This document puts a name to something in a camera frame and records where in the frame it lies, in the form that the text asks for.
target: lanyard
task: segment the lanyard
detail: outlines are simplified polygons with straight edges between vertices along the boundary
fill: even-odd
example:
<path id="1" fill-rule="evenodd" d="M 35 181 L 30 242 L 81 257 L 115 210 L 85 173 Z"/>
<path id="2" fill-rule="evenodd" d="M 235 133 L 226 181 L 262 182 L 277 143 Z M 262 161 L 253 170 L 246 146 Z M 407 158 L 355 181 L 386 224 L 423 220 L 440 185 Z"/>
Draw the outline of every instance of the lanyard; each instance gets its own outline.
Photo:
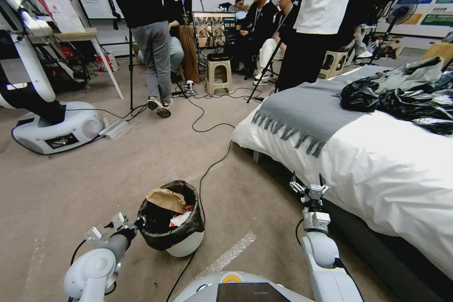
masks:
<path id="1" fill-rule="evenodd" d="M 292 10 L 292 9 L 293 9 L 293 7 L 291 6 L 291 8 L 290 8 L 288 14 L 291 13 L 291 10 Z M 281 25 L 283 25 L 283 23 L 285 22 L 285 19 L 286 19 L 286 17 L 288 16 L 288 14 L 286 14 L 284 17 L 283 17 L 283 16 L 280 17 L 280 21 L 278 22 L 278 27 L 277 27 L 277 30 L 275 31 L 275 33 L 277 33 L 278 30 L 280 29 Z"/>
<path id="2" fill-rule="evenodd" d="M 261 9 L 258 9 L 258 8 L 256 9 L 255 23 L 253 24 L 253 30 L 255 30 L 256 21 L 258 20 L 258 17 L 260 16 L 260 13 L 261 13 L 262 9 L 263 9 L 262 7 L 261 7 Z"/>

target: floor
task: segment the floor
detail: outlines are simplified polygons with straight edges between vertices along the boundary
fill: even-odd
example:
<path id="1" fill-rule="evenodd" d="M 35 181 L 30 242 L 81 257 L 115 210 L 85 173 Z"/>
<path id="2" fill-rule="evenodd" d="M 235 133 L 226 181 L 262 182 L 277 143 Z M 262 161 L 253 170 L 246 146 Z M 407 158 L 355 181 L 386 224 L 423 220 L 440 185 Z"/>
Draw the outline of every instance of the floor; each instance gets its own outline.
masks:
<path id="1" fill-rule="evenodd" d="M 143 74 L 142 66 L 135 67 L 135 105 L 146 98 Z M 115 75 L 124 100 L 103 73 L 89 89 L 64 93 L 59 99 L 87 101 L 124 115 L 129 111 L 127 61 L 120 61 Z M 251 80 L 246 82 L 239 75 L 233 75 L 233 81 L 235 87 L 252 86 Z M 196 88 L 203 93 L 201 85 Z M 267 96 L 272 86 L 259 89 Z M 250 92 L 239 89 L 234 96 Z M 197 129 L 221 122 L 236 125 L 258 105 L 227 96 L 192 101 L 205 109 Z M 146 110 L 113 140 L 41 156 L 22 148 L 9 135 L 21 114 L 20 110 L 0 109 L 0 262 L 4 273 L 0 291 L 5 301 L 64 301 L 62 279 L 84 233 L 107 223 L 118 211 L 135 216 L 144 195 L 171 180 L 183 179 L 198 188 L 209 165 L 227 153 L 233 130 L 220 126 L 206 133 L 194 132 L 191 125 L 201 110 L 177 98 L 169 119 Z M 115 119 L 102 115 L 109 122 Z M 226 159 L 203 180 L 206 234 L 174 296 L 212 263 L 222 262 L 218 260 L 222 255 L 230 255 L 224 270 L 256 273 L 313 298 L 307 264 L 294 236 L 302 206 L 287 189 L 288 179 L 278 164 L 267 159 L 257 165 L 250 151 L 232 146 Z M 238 244 L 246 247 L 232 257 Z M 366 301 L 397 300 L 345 244 L 338 245 Z M 80 254 L 90 248 L 83 245 Z M 108 302 L 164 301 L 187 262 L 148 247 L 140 235 L 126 257 L 117 289 L 106 297 Z"/>

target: table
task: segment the table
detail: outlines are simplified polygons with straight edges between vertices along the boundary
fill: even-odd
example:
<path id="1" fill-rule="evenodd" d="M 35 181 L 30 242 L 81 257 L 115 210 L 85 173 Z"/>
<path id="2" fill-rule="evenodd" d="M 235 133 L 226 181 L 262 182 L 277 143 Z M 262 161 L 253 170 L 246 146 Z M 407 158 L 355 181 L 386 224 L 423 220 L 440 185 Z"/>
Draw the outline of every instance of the table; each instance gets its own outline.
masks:
<path id="1" fill-rule="evenodd" d="M 52 43 L 56 43 L 56 42 L 91 41 L 94 49 L 101 56 L 102 62 L 104 63 L 105 68 L 107 69 L 107 72 L 109 73 L 109 76 L 112 79 L 112 82 L 119 94 L 119 97 L 121 99 L 124 99 L 124 96 L 118 86 L 117 80 L 115 79 L 115 76 L 113 75 L 113 72 L 110 69 L 108 62 L 105 59 L 105 55 L 104 55 L 104 52 L 102 51 L 102 47 L 99 45 L 99 42 L 96 39 L 97 34 L 98 34 L 98 31 L 96 30 L 96 28 L 90 27 L 90 28 L 86 28 L 85 32 L 55 33 L 54 35 L 48 36 L 48 37 L 39 37 L 39 36 L 30 35 L 29 38 L 30 38 L 31 43 L 33 43 L 33 44 L 52 44 Z"/>

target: blanket fringe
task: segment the blanket fringe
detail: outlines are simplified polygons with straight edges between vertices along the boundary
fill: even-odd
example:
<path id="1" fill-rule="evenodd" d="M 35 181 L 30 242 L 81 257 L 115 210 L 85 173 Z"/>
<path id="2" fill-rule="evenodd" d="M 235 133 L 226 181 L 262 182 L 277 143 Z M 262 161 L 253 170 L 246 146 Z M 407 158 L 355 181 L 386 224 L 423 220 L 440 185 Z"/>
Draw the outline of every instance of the blanket fringe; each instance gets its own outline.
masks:
<path id="1" fill-rule="evenodd" d="M 295 126 L 290 126 L 285 124 L 280 119 L 273 118 L 265 113 L 260 112 L 259 110 L 256 111 L 255 116 L 252 119 L 253 124 L 258 124 L 258 126 L 264 127 L 266 131 L 271 132 L 272 134 L 276 134 L 282 127 L 285 127 L 282 136 L 280 137 L 281 140 L 287 141 L 296 133 L 299 133 L 299 139 L 297 140 L 296 145 L 294 146 L 295 149 L 298 149 L 300 145 L 307 140 L 310 139 L 310 144 L 306 150 L 307 154 L 311 154 L 313 157 L 317 158 L 321 153 L 322 147 L 326 144 L 325 141 L 322 139 L 309 134 L 306 131 L 303 131 Z"/>

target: brown paper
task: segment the brown paper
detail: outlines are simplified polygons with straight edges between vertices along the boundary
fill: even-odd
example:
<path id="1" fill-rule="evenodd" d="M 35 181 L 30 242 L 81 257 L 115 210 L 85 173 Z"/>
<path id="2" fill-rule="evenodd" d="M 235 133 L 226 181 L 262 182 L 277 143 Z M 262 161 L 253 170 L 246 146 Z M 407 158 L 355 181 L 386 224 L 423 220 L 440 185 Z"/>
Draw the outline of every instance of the brown paper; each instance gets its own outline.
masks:
<path id="1" fill-rule="evenodd" d="M 146 195 L 148 202 L 154 203 L 161 208 L 171 211 L 185 213 L 186 203 L 184 196 L 169 189 L 154 189 Z"/>

